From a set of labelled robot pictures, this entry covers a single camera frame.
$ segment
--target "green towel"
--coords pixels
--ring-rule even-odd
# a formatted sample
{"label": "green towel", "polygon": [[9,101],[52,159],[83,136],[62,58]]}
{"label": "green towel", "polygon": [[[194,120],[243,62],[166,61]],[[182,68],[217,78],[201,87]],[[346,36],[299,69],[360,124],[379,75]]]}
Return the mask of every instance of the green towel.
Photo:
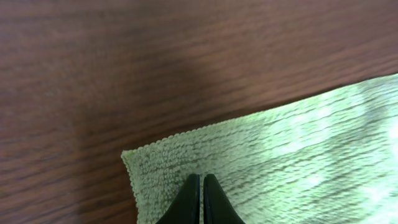
{"label": "green towel", "polygon": [[247,224],[398,223],[398,74],[176,134],[122,159],[139,224],[155,223],[191,173],[202,184],[214,173]]}

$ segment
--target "wooden table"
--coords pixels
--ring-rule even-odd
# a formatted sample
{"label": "wooden table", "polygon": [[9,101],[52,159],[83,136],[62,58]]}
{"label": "wooden table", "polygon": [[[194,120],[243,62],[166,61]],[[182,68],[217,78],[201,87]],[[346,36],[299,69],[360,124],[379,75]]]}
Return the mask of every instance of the wooden table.
{"label": "wooden table", "polygon": [[397,1],[0,2],[0,223],[134,223],[120,159],[398,71]]}

